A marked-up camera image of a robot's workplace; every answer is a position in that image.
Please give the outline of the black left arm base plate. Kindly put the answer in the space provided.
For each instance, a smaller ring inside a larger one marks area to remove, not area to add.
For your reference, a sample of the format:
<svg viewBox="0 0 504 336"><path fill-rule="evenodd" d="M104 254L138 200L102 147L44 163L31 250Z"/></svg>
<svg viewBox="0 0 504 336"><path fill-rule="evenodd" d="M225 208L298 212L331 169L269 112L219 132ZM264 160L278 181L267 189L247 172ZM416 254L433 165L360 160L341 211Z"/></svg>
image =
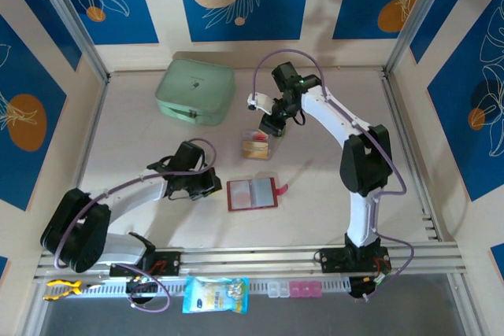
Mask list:
<svg viewBox="0 0 504 336"><path fill-rule="evenodd" d="M178 276L180 251L155 251L142 257L135 267L154 276Z"/></svg>

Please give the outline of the yellow handled pliers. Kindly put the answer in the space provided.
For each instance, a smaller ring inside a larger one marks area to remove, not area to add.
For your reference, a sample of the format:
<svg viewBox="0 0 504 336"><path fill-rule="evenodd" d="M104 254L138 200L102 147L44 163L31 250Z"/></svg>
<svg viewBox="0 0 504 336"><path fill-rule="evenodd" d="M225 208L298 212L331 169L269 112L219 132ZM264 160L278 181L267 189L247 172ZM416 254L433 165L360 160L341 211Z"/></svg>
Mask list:
<svg viewBox="0 0 504 336"><path fill-rule="evenodd" d="M83 283L80 280L68 281L64 279L53 279L46 284L46 287L51 288L51 290L58 290L58 292L44 295L43 300L58 301L63 297L81 295L85 290L97 289L101 286L101 282Z"/></svg>

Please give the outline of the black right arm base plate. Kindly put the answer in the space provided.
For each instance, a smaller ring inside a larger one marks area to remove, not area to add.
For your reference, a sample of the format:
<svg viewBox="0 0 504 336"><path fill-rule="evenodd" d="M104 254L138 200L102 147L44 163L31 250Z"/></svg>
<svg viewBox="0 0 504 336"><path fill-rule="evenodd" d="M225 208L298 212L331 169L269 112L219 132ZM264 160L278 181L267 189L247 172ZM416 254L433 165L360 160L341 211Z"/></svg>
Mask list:
<svg viewBox="0 0 504 336"><path fill-rule="evenodd" d="M391 262L387 260L388 250L385 247L378 249L351 249L324 248L319 251L321 269L323 273L388 273L391 271Z"/></svg>

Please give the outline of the aluminium side rail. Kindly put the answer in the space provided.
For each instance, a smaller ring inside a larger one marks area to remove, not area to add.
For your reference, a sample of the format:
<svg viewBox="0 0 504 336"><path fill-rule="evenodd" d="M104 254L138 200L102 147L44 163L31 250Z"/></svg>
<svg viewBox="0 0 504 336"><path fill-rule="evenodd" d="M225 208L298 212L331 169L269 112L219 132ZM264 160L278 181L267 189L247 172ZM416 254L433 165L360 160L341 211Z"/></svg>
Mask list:
<svg viewBox="0 0 504 336"><path fill-rule="evenodd" d="M65 105L64 118L69 126L64 136L67 146L62 150L70 157L65 168L72 169L72 175L65 179L64 190L80 186L87 167L91 146L95 138L99 118L106 99L109 79L103 83L88 84Z"/></svg>
<svg viewBox="0 0 504 336"><path fill-rule="evenodd" d="M443 233L439 230L439 225L432 207L432 199L428 193L424 177L421 174L417 156L413 150L413 140L411 139L408 128L406 127L405 114L402 111L398 97L394 92L391 80L383 72L381 76L381 83L395 129L398 132L398 139L402 147L402 152L405 156L407 171L413 184L413 191L421 205L421 217L423 223L425 224L424 228L426 230L428 240L430 242L443 242Z"/></svg>

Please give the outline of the pink pill box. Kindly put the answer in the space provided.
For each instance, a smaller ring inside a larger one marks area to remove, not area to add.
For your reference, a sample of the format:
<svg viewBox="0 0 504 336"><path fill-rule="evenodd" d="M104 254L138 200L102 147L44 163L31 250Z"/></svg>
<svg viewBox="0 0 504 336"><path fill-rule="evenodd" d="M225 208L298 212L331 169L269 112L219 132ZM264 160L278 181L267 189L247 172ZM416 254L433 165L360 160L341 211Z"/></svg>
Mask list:
<svg viewBox="0 0 504 336"><path fill-rule="evenodd" d="M315 298L322 296L320 281L291 281L289 282L289 295L292 298Z"/></svg>

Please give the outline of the aluminium frame post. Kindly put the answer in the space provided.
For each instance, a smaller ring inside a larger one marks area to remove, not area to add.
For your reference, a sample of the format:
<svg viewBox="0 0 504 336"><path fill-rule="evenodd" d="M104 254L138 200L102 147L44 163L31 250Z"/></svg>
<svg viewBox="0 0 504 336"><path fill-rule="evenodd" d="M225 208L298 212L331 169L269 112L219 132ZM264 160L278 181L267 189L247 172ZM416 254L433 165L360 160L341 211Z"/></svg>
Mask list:
<svg viewBox="0 0 504 336"><path fill-rule="evenodd" d="M417 0L410 12L403 29L399 32L394 47L383 67L384 75L387 79L398 67L404 53L409 49L413 38L416 36L420 26L428 15L429 10L435 0Z"/></svg>
<svg viewBox="0 0 504 336"><path fill-rule="evenodd" d="M70 0L50 0L50 2L95 75L106 85L109 82L109 73L72 2Z"/></svg>

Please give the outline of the red card holder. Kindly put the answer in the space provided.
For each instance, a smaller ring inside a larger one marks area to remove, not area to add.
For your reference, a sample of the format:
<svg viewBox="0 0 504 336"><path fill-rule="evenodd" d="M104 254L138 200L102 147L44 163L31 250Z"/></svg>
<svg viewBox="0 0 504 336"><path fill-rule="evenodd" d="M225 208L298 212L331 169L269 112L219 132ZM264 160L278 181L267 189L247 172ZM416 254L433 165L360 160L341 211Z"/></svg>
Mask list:
<svg viewBox="0 0 504 336"><path fill-rule="evenodd" d="M274 209L288 189L287 184L277 186L273 177L227 181L228 211Z"/></svg>

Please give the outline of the clear pill box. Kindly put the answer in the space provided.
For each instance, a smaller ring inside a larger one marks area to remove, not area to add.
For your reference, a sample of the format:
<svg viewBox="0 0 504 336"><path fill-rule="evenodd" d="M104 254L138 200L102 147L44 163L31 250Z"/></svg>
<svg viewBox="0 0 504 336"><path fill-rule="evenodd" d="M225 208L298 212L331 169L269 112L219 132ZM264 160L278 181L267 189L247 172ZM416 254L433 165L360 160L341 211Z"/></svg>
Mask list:
<svg viewBox="0 0 504 336"><path fill-rule="evenodd" d="M287 281L271 281L267 285L267 295L269 298L289 298L290 287Z"/></svg>

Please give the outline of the blue snack bag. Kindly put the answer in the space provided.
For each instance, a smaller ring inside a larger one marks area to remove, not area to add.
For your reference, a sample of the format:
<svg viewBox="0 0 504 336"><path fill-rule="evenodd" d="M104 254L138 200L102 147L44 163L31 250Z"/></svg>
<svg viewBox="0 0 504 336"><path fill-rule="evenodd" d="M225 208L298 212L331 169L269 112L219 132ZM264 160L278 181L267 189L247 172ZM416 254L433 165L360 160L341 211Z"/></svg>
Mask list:
<svg viewBox="0 0 504 336"><path fill-rule="evenodd" d="M248 278L207 278L188 276L184 287L182 313L248 312Z"/></svg>

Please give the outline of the mint green zip case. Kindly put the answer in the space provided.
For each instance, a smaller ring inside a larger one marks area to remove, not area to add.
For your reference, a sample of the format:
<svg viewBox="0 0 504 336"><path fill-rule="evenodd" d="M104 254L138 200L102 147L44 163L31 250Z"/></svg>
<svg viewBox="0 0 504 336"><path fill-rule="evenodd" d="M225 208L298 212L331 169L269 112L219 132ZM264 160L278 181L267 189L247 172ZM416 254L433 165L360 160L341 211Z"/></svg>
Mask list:
<svg viewBox="0 0 504 336"><path fill-rule="evenodd" d="M232 68L191 59L173 60L163 75L155 100L159 111L192 124L220 124L235 95Z"/></svg>

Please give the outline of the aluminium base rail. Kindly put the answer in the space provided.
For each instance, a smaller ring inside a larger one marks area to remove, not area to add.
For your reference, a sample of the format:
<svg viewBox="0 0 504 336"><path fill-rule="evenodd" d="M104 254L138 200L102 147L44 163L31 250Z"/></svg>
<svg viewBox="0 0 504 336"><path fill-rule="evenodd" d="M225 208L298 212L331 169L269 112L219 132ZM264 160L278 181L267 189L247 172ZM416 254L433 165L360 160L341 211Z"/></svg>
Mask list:
<svg viewBox="0 0 504 336"><path fill-rule="evenodd" d="M403 274L462 274L466 266L454 242L417 242L413 245L414 256ZM180 278L187 275L204 277L298 278L325 277L315 253L319 246L215 248L215 249L164 249L165 253L180 253L178 263L171 267ZM84 273L75 273L69 268L57 270L52 265L52 256L44 252L35 270L34 280L43 279L110 279L125 281L135 276L123 268L111 268L96 264Z"/></svg>

